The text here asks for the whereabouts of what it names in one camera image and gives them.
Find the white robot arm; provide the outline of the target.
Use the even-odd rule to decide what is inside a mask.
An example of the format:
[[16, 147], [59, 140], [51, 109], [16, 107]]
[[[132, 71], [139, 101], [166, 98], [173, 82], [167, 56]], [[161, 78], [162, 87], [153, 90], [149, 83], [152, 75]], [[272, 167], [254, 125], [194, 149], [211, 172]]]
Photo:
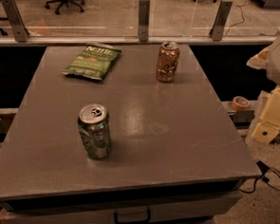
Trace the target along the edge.
[[280, 132], [280, 35], [274, 42], [253, 55], [247, 66], [265, 69], [267, 78], [276, 83], [268, 95], [262, 113], [256, 117], [257, 125], [252, 131], [252, 138], [260, 143], [270, 143]]

